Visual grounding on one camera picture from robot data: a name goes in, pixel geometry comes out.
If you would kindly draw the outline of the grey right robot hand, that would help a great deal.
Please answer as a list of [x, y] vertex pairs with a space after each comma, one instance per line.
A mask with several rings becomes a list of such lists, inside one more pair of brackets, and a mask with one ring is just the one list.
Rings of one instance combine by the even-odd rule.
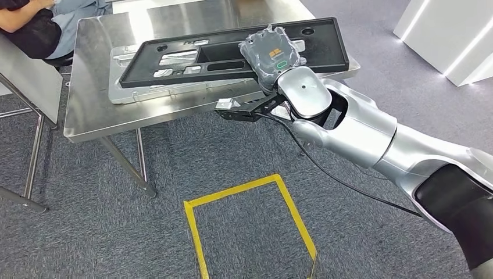
[[268, 95], [273, 93], [277, 79], [285, 71], [306, 63], [300, 55], [306, 49], [304, 40], [289, 39], [283, 27], [270, 24], [247, 36], [238, 46], [260, 88]]

